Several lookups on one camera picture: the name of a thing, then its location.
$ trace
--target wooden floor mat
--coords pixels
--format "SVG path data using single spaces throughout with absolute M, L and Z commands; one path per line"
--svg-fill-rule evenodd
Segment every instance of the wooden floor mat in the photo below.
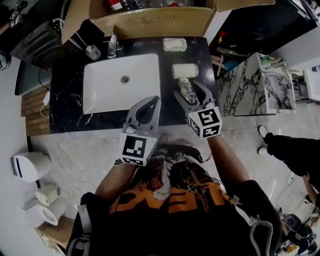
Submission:
M 41 87 L 24 96 L 21 102 L 21 116 L 25 117 L 25 130 L 27 136 L 50 134 L 50 102 L 44 105 L 47 89 Z

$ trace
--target backpack strap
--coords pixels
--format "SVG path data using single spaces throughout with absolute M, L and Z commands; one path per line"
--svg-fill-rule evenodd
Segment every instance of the backpack strap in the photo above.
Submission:
M 73 251 L 77 250 L 77 255 L 80 255 L 79 251 L 83 251 L 83 256 L 89 256 L 90 251 L 90 238 L 92 233 L 92 225 L 87 206 L 85 204 L 78 207 L 78 213 L 82 225 L 83 234 L 79 238 L 75 238 L 70 243 L 67 256 L 72 256 Z

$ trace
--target sink drain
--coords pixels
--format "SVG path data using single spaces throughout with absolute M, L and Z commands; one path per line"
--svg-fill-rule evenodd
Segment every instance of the sink drain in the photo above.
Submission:
M 124 75 L 123 77 L 121 77 L 121 83 L 123 84 L 127 84 L 130 81 L 130 77 L 127 75 Z

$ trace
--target cardboard lid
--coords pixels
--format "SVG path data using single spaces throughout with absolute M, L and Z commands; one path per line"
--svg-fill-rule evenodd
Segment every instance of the cardboard lid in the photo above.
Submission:
M 208 8 L 213 9 L 216 5 L 216 9 L 219 12 L 249 6 L 272 5 L 274 3 L 275 0 L 206 0 Z M 106 15 L 107 10 L 104 6 L 104 0 L 71 0 L 62 29 L 62 43 L 64 44 L 68 41 L 80 29 L 83 21 L 99 19 Z
M 218 12 L 250 6 L 274 5 L 275 0 L 214 0 Z
M 62 29 L 62 43 L 69 40 L 87 19 L 98 19 L 107 15 L 103 0 L 71 0 Z

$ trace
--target black marble countertop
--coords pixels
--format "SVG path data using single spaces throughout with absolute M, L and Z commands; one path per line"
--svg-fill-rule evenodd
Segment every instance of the black marble countertop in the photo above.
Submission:
M 207 39 L 203 37 L 184 37 L 186 51 L 164 51 L 164 37 L 151 37 L 123 40 L 123 50 L 117 52 L 117 58 L 157 54 L 159 60 L 161 112 L 160 126 L 184 125 L 184 111 L 174 97 L 178 80 L 173 78 L 173 64 L 198 65 L 199 75 L 194 80 L 205 85 L 218 106 L 218 89 L 211 64 Z M 107 48 L 100 49 L 99 61 L 107 59 Z M 84 66 L 93 62 L 84 52 L 71 54 L 56 63 L 51 82 L 50 94 L 50 133 L 65 133 L 88 130 L 121 128 L 128 110 L 83 113 L 83 73 Z

